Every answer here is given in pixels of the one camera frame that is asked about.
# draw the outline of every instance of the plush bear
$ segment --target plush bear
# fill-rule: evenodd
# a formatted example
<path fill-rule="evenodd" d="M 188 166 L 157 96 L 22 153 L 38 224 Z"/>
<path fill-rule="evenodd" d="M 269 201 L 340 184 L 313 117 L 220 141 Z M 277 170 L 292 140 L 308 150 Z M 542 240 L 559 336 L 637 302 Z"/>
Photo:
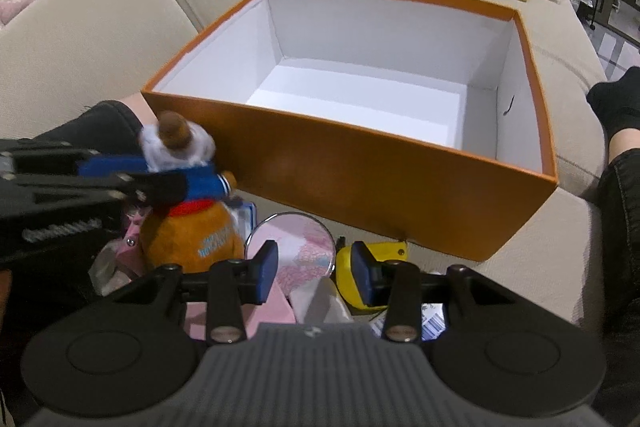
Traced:
<path fill-rule="evenodd" d="M 220 194 L 236 182 L 230 172 L 217 174 L 215 144 L 196 123 L 164 112 L 157 125 L 145 126 L 140 143 L 151 172 L 184 170 L 188 196 L 171 208 L 153 208 L 140 228 L 140 246 L 149 268 L 180 264 L 185 273 L 203 272 L 217 261 L 242 259 L 244 245 Z"/>

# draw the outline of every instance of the barcode label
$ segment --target barcode label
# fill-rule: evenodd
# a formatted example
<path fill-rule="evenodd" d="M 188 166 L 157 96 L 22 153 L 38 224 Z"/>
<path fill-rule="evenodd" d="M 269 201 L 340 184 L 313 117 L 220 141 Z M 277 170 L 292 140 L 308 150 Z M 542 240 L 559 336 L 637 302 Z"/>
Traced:
<path fill-rule="evenodd" d="M 444 331 L 444 319 L 440 314 L 434 314 L 429 320 L 422 323 L 422 339 L 432 341 Z"/>
<path fill-rule="evenodd" d="M 386 312 L 382 312 L 369 323 L 375 336 L 382 335 L 382 328 L 385 326 Z M 442 314 L 442 304 L 422 305 L 422 339 L 432 341 L 437 339 L 446 329 L 444 315 Z"/>

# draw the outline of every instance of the beige sofa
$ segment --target beige sofa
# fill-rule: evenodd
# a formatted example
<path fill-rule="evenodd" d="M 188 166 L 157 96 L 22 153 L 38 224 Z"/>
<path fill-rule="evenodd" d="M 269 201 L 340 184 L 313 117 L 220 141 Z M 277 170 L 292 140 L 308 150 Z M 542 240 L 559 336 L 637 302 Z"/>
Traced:
<path fill-rule="evenodd" d="M 99 100 L 135 92 L 238 1 L 37 0 L 0 32 L 0 134 L 34 136 Z M 605 80 L 604 73 L 568 0 L 559 5 L 490 1 L 516 7 L 524 16 L 552 119 L 560 188 L 477 268 L 556 314 L 598 330 L 600 216 L 593 198 L 606 149 L 584 95 Z M 252 199 L 260 217 L 284 209 Z M 377 238 L 325 222 L 348 241 Z M 410 258 L 427 270 L 459 262 L 413 245 Z"/>

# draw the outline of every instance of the black sock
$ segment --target black sock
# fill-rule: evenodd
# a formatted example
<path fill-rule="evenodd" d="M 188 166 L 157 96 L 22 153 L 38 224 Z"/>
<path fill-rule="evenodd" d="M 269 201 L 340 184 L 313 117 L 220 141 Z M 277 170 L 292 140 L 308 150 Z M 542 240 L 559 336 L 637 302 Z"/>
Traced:
<path fill-rule="evenodd" d="M 587 102 L 611 139 L 620 130 L 640 129 L 640 68 L 629 68 L 617 82 L 591 87 Z"/>

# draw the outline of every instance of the red cloth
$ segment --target red cloth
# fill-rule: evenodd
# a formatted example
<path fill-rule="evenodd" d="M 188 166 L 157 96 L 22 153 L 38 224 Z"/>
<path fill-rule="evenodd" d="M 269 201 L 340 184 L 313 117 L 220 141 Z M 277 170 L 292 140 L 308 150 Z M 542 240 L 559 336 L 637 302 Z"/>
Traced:
<path fill-rule="evenodd" d="M 215 203 L 215 201 L 209 199 L 183 201 L 182 203 L 172 206 L 171 210 L 169 210 L 168 215 L 169 217 L 177 217 L 196 214 L 197 212 L 202 212 L 203 210 L 211 208 L 213 206 L 213 203 Z"/>

